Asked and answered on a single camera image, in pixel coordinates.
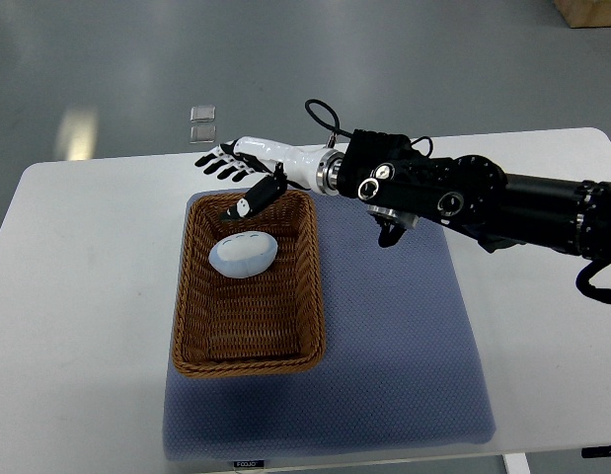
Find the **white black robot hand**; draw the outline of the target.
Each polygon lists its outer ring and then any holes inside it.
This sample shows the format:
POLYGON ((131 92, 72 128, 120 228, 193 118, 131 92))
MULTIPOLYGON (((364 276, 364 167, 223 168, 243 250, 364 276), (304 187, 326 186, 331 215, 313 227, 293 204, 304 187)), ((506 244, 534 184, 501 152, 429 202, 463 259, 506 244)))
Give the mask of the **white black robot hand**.
POLYGON ((305 189, 334 188, 335 149, 323 145, 295 146, 246 136, 216 145, 194 164, 205 166, 203 173, 217 174, 218 180, 241 182, 258 174, 239 157, 243 155, 257 158, 274 171, 222 212, 219 216, 222 221, 238 221, 260 214, 287 191, 287 180, 305 189))

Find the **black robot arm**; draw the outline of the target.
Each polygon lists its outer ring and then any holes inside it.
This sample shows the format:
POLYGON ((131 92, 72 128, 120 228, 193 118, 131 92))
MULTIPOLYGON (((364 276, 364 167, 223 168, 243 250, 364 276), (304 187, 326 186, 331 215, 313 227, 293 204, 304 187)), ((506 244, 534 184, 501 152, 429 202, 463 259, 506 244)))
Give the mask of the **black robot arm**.
POLYGON ((292 186, 357 198, 396 245, 420 218, 476 240, 488 252, 533 244, 611 261, 611 183, 507 175, 486 157, 432 158, 402 134, 357 129, 346 151, 306 150, 254 137, 223 143, 195 165, 219 180, 262 179, 224 220, 252 217, 292 186))

